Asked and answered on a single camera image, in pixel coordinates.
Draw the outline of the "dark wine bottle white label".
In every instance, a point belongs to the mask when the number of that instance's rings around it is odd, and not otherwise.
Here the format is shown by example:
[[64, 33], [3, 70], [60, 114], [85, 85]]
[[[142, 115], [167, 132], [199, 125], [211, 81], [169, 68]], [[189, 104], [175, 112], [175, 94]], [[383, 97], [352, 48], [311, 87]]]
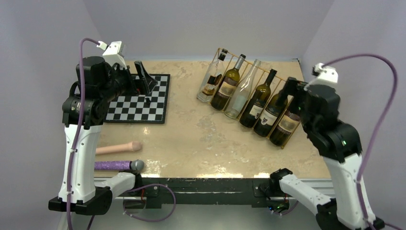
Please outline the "dark wine bottle white label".
[[273, 95], [270, 102], [267, 104], [264, 111], [259, 117], [259, 121], [255, 124], [253, 130], [261, 137], [266, 137], [273, 129], [277, 119], [281, 115], [282, 111], [286, 108], [288, 99], [285, 97], [283, 103], [277, 103], [281, 92]]

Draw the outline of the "olive wine bottle grey neck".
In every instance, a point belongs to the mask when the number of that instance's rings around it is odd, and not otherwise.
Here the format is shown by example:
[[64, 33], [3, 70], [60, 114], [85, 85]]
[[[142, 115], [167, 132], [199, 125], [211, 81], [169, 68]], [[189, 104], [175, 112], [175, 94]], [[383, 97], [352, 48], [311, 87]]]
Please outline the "olive wine bottle grey neck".
[[270, 135], [270, 141], [276, 146], [282, 146], [300, 123], [300, 116], [285, 111], [276, 128]]

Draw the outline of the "dark front wine bottle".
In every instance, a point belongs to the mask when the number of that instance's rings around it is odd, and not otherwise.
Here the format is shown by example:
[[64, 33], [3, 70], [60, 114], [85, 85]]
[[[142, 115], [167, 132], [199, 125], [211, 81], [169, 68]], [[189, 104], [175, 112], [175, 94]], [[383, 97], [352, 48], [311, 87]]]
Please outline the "dark front wine bottle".
[[252, 98], [240, 117], [240, 124], [248, 128], [254, 126], [271, 95], [271, 83], [276, 74], [277, 70], [271, 69], [265, 82], [256, 87]]

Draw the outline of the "clear glass bottle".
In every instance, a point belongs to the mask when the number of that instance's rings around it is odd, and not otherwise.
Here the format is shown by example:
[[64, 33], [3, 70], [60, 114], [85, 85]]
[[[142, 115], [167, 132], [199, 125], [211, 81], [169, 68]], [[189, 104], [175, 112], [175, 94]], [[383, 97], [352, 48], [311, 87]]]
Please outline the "clear glass bottle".
[[261, 61], [255, 59], [250, 70], [243, 77], [241, 82], [238, 84], [237, 89], [233, 93], [231, 99], [229, 100], [224, 114], [229, 118], [237, 118], [242, 111], [244, 105], [248, 100], [248, 96], [252, 91], [253, 80], [258, 71], [258, 67], [261, 65]]

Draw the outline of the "clear square liquor bottle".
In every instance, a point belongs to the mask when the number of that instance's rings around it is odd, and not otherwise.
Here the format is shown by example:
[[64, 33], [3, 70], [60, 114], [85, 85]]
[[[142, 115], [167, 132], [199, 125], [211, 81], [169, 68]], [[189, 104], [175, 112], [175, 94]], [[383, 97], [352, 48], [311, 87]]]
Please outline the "clear square liquor bottle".
[[224, 60], [227, 53], [227, 49], [222, 49], [217, 60], [210, 63], [196, 96], [198, 100], [207, 103], [212, 99], [225, 71]]

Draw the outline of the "green bottle silver neck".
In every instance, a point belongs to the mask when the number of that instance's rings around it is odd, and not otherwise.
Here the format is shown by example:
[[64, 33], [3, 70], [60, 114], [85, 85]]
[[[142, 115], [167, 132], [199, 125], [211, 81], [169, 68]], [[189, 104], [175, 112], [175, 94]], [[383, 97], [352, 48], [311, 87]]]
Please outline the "green bottle silver neck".
[[241, 54], [232, 69], [226, 71], [221, 84], [216, 91], [213, 99], [211, 100], [211, 106], [216, 110], [224, 109], [227, 101], [231, 97], [232, 93], [237, 88], [237, 84], [240, 80], [239, 70], [246, 59], [244, 54]]

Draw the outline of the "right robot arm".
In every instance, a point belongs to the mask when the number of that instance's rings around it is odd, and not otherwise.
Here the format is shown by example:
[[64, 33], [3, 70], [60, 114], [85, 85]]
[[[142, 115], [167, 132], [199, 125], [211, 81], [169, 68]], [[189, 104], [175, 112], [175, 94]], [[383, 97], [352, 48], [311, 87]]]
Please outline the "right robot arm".
[[362, 163], [359, 133], [339, 120], [340, 97], [335, 89], [289, 77], [282, 95], [293, 97], [293, 110], [299, 114], [307, 138], [327, 165], [335, 195], [329, 197], [318, 192], [286, 168], [270, 175], [270, 193], [295, 198], [314, 214], [323, 230], [383, 229], [385, 222], [375, 216], [363, 180], [357, 179]]

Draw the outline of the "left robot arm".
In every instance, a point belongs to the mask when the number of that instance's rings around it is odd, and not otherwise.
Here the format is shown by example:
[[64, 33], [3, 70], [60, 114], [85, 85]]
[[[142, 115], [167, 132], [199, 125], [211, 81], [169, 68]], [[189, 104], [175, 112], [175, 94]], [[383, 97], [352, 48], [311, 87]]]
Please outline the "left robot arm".
[[66, 135], [66, 160], [58, 195], [48, 202], [52, 211], [79, 215], [104, 215], [114, 198], [127, 192], [137, 196], [143, 183], [135, 170], [123, 170], [103, 183], [94, 181], [97, 143], [110, 102], [122, 95], [149, 95], [157, 81], [141, 61], [110, 64], [99, 56], [85, 57], [76, 66], [77, 81], [62, 105]]

